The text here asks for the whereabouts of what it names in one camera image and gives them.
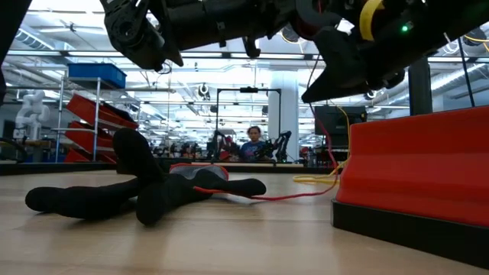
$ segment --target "person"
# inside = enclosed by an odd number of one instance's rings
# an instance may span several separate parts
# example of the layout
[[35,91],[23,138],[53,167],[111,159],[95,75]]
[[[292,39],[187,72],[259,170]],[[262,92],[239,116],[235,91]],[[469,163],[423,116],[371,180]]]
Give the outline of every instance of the person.
[[[258,161],[254,152],[260,150],[264,145],[264,141],[260,141],[261,129],[258,126],[252,126],[247,131],[250,141],[243,144],[239,151],[240,157],[244,161]],[[269,160],[273,157],[273,153],[270,152],[264,157],[264,160]]]

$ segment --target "black robotic arm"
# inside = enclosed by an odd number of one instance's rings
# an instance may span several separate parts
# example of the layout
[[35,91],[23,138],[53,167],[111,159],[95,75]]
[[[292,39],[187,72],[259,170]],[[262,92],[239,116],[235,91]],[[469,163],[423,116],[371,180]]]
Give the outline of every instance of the black robotic arm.
[[[181,50],[225,46],[241,37],[250,58],[254,41],[286,24],[312,40],[327,64],[303,95],[315,102],[392,88],[404,68],[450,40],[489,21],[488,0],[101,0],[114,48],[143,69],[160,71],[165,60],[183,65]],[[158,20],[153,26],[148,11]],[[340,20],[355,27],[338,31]]]

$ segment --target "computer monitor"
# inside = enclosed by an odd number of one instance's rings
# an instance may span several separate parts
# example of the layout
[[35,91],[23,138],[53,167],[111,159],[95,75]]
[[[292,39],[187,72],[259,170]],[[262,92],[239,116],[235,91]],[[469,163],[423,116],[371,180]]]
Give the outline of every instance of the computer monitor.
[[[367,121],[367,110],[364,106],[342,107],[342,109],[347,113],[350,125]],[[324,135],[321,127],[319,127],[318,121],[320,121],[331,136],[333,147],[347,147],[348,131],[343,112],[330,105],[316,106],[314,111],[316,113],[315,134]]]

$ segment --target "metal shelving rack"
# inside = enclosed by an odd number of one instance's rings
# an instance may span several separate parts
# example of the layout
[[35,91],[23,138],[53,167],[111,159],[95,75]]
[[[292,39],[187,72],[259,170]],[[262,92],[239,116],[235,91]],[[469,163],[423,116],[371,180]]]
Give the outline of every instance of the metal shelving rack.
[[[78,85],[83,86],[86,89],[90,89],[89,86],[94,86],[96,84],[96,110],[95,110],[95,122],[94,122],[94,130],[90,129],[71,129],[71,128],[61,128],[61,115],[63,113],[63,94],[64,94],[64,89],[66,82],[72,82],[76,83]],[[93,157],[92,161],[96,161],[96,156],[97,156],[97,137],[99,135],[99,107],[100,107],[100,91],[101,89],[112,89],[112,90],[120,90],[116,89],[112,84],[104,81],[101,78],[66,78],[63,77],[63,81],[61,82],[61,89],[60,89],[60,104],[58,108],[58,127],[53,129],[53,131],[57,132],[57,139],[56,139],[56,163],[58,162],[58,156],[60,153],[60,138],[61,138],[61,132],[66,132],[66,131],[88,131],[93,133]]]

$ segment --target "black plush toy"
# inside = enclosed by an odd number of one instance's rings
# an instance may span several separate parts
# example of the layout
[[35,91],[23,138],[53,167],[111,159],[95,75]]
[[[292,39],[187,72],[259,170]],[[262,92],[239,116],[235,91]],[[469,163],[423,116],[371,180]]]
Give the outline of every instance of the black plush toy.
[[190,167],[190,170],[165,173],[154,160],[146,139],[135,130],[123,128],[117,131],[113,145],[119,161],[136,179],[100,187],[37,187],[26,195],[26,205],[34,211],[71,218],[102,219],[117,215],[122,205],[137,196],[138,220],[153,225],[179,206],[211,197],[212,194],[199,192],[194,186],[246,197],[266,192],[265,185],[259,180],[227,181],[210,167]]

